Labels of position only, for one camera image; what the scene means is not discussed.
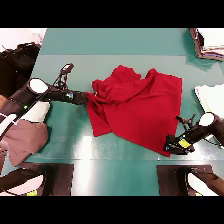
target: red cloth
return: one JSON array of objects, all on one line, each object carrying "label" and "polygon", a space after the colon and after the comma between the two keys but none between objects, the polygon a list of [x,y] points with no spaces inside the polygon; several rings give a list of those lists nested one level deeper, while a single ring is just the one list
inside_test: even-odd
[{"label": "red cloth", "polygon": [[92,82],[87,110],[95,137],[113,132],[165,156],[166,136],[175,135],[180,115],[182,79],[155,69],[146,78],[122,65],[104,81]]}]

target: table surface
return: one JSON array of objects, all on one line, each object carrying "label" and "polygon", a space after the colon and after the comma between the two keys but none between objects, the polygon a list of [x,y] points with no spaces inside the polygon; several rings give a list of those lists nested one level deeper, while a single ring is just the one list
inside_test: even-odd
[{"label": "table surface", "polygon": [[[194,93],[198,85],[224,83],[223,63],[198,59],[188,29],[48,29],[32,77],[52,83],[66,63],[75,65],[68,78],[73,90],[92,91],[118,65],[145,77],[157,71],[183,78],[181,116],[203,114]],[[170,158],[113,133],[93,137],[85,106],[53,102],[46,122],[48,144],[27,162],[73,163],[72,195],[159,195],[156,165],[211,164],[224,177],[224,150],[205,141],[196,151]],[[178,126],[177,135],[183,132]],[[10,169],[8,158],[2,174]]]}]

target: crumpled red fabric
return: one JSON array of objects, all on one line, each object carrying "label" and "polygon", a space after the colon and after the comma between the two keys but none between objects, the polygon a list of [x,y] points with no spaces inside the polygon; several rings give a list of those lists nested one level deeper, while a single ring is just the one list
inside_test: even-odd
[{"label": "crumpled red fabric", "polygon": [[95,137],[113,132],[164,156],[166,136],[175,135],[180,115],[182,79],[151,69],[146,77],[119,65],[104,81],[92,82],[86,93]]}]

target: folded cloth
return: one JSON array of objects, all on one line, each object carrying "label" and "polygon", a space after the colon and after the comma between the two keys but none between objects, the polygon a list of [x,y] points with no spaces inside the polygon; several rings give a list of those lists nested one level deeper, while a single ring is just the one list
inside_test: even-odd
[{"label": "folded cloth", "polygon": [[224,118],[224,105],[221,103],[221,99],[224,97],[224,85],[196,86],[195,94],[205,112],[212,112]]},{"label": "folded cloth", "polygon": [[180,115],[182,79],[155,69],[145,79],[122,65],[104,81],[92,82],[86,93],[94,136],[113,132],[165,156],[166,136],[175,135]]},{"label": "folded cloth", "polygon": [[50,109],[49,102],[38,101],[26,114],[20,119],[31,122],[44,122],[47,112]]},{"label": "folded cloth", "polygon": [[19,120],[6,132],[0,146],[9,151],[13,166],[22,163],[29,155],[37,153],[48,140],[47,125]]}]

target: white cloth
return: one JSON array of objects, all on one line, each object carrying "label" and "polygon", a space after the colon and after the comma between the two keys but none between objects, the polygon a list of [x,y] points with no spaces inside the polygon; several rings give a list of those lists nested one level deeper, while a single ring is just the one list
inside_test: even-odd
[{"label": "white cloth", "polygon": [[50,109],[49,102],[39,101],[20,119],[27,120],[30,122],[44,122],[49,109]]},{"label": "white cloth", "polygon": [[205,112],[212,112],[221,118],[224,118],[224,104],[222,99],[224,97],[224,84],[195,87],[195,93],[201,103]]}]

